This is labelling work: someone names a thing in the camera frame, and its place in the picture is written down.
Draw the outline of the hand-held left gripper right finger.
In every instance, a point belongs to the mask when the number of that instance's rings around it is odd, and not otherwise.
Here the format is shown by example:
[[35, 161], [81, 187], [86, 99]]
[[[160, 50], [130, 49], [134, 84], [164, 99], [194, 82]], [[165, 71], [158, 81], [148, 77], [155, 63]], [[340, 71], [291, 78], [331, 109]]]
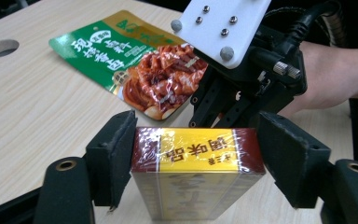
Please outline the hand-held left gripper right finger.
[[260, 112], [257, 139], [275, 185], [294, 208], [313, 208], [331, 149], [291, 120]]

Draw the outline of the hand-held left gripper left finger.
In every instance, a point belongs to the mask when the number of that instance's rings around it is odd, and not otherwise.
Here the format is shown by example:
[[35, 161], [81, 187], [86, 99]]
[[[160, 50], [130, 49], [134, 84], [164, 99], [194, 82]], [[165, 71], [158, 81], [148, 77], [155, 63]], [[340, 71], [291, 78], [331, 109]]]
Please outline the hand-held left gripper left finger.
[[133, 110], [116, 114], [86, 146], [91, 199], [96, 206], [118, 208], [131, 178], [136, 125]]

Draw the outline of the small brown and yellow box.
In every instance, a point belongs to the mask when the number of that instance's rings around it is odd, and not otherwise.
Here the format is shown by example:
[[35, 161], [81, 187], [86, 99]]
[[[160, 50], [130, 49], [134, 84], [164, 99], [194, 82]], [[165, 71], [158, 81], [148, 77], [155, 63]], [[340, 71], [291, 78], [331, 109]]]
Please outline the small brown and yellow box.
[[135, 132], [131, 175], [154, 220], [214, 220], [265, 173], [253, 129]]

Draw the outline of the green seasoning packet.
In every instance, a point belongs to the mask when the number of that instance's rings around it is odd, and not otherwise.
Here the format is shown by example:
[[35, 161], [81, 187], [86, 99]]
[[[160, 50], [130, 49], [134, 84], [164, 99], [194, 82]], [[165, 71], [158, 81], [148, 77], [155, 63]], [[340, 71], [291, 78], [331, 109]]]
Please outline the green seasoning packet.
[[127, 10], [49, 40], [75, 69], [154, 120], [197, 90], [207, 63], [182, 39]]

